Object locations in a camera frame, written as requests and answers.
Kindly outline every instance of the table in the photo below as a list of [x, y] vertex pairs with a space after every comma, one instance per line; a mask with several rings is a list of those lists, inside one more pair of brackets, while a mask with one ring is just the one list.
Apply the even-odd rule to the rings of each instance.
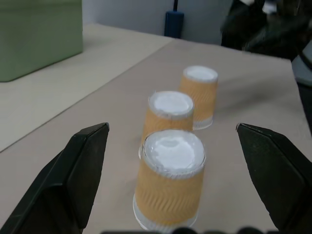
[[38, 172], [80, 129], [109, 122], [102, 178], [84, 234], [140, 230], [132, 199], [147, 99], [177, 90], [183, 69], [219, 72], [214, 123], [196, 131], [207, 148], [203, 195], [194, 228], [234, 233], [240, 227], [274, 229], [249, 177], [236, 125], [286, 135], [310, 160], [312, 145], [290, 62], [219, 46], [174, 40], [29, 134], [0, 155], [0, 225]]

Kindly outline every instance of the wall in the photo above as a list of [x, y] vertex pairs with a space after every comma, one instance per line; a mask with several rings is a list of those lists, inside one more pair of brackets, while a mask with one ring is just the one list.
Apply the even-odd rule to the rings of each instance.
[[[165, 12], [172, 0], [82, 0], [83, 22], [163, 35]], [[232, 0], [179, 0], [185, 13], [182, 38], [220, 44], [220, 26]]]

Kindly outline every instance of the green box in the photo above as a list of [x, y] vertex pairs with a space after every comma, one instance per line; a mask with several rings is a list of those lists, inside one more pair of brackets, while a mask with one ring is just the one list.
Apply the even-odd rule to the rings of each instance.
[[0, 0], [0, 82], [82, 52], [81, 0]]

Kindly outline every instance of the orange paper cup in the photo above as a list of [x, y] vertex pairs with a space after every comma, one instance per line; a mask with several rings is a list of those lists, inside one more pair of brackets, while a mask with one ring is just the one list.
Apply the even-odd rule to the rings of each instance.
[[209, 127], [215, 111], [218, 73], [203, 66], [191, 66], [184, 70], [179, 91], [194, 102], [193, 130]]
[[194, 104], [186, 94], [175, 91], [154, 93], [149, 98], [141, 146], [146, 137], [166, 129], [192, 131]]
[[205, 163], [203, 144], [191, 132], [164, 130], [147, 137], [133, 198], [142, 228], [171, 233], [195, 223]]

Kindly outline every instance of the cup base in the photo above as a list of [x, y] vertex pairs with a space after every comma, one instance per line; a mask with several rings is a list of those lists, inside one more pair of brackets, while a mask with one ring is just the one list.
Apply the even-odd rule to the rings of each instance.
[[141, 211], [139, 210], [139, 208], [137, 206], [135, 195], [133, 197], [133, 212], [135, 214], [137, 222], [139, 223], [139, 225], [141, 226], [142, 229], [144, 229], [146, 231], [158, 231], [161, 233], [171, 233], [172, 231], [174, 231], [175, 229], [177, 229], [179, 227], [191, 227], [196, 222], [197, 215], [198, 215], [198, 213], [196, 213], [196, 215], [193, 218], [190, 218], [187, 221], [180, 223], [178, 225], [174, 225], [174, 226], [163, 226], [161, 224], [156, 224], [156, 223], [148, 220], [141, 213]]
[[138, 150], [138, 157], [141, 159], [141, 152], [142, 152], [142, 146], [140, 146], [139, 150]]
[[213, 121], [213, 117], [210, 117], [203, 121], [194, 121], [193, 130], [203, 130], [205, 128], [208, 128], [212, 125]]

